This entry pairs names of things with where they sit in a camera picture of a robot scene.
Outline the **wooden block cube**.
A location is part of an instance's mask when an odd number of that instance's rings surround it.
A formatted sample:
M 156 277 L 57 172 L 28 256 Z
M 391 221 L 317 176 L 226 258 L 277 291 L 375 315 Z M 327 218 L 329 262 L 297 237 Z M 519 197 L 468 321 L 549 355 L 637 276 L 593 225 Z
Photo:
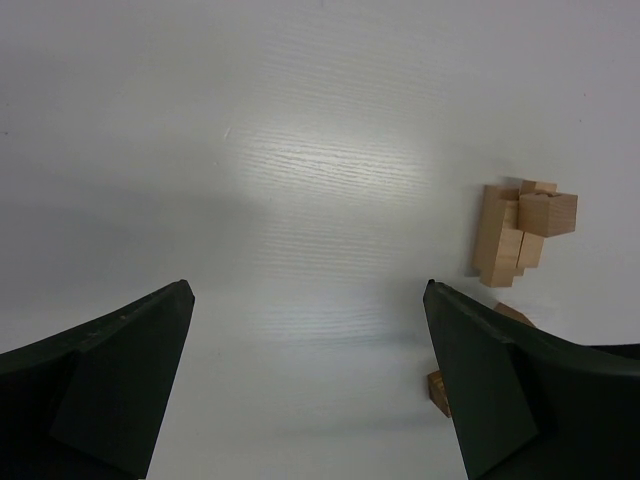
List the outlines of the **wooden block cube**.
M 533 322 L 526 315 L 524 315 L 522 312 L 502 302 L 497 303 L 493 308 L 493 310 L 517 322 L 520 322 L 522 324 L 528 325 L 529 327 L 535 328 L 535 325 L 533 324 Z

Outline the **wide wooden block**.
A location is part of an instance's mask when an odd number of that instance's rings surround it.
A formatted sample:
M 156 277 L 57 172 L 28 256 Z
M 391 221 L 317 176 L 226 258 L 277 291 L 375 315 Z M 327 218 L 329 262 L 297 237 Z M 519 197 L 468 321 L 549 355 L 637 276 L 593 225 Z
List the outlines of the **wide wooden block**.
M 450 418 L 451 411 L 441 371 L 437 370 L 428 374 L 426 377 L 426 384 L 430 400 L 447 418 Z

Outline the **small wooden cube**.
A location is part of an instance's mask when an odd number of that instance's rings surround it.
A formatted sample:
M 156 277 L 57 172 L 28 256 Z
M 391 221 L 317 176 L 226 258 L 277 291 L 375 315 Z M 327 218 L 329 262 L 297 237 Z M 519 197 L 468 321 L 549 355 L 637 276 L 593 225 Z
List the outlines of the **small wooden cube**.
M 533 192 L 519 198 L 518 228 L 525 233 L 550 238 L 576 229 L 578 196 Z

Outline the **long wooden block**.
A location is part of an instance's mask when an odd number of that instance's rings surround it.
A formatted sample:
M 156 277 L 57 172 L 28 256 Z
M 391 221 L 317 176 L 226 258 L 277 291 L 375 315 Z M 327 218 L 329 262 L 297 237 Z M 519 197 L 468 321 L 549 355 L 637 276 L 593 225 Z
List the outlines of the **long wooden block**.
M 535 191 L 555 193 L 557 185 L 550 182 L 523 180 L 520 187 L 520 194 L 529 194 Z M 527 268 L 537 268 L 541 259 L 544 246 L 544 238 L 531 233 L 524 232 L 517 260 L 516 273 L 523 276 Z

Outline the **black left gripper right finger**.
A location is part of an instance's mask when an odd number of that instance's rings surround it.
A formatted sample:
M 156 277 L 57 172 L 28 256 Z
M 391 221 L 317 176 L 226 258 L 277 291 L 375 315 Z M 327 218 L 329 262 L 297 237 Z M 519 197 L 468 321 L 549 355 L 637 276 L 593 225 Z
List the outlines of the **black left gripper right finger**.
M 638 478 L 638 345 L 575 344 L 435 280 L 423 303 L 468 478 Z

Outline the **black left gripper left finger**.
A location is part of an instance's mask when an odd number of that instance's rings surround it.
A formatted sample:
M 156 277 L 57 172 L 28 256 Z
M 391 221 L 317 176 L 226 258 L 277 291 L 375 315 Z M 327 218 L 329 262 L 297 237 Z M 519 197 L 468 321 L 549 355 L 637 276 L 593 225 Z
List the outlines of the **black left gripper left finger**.
M 146 478 L 194 306 L 179 280 L 2 354 L 2 478 Z

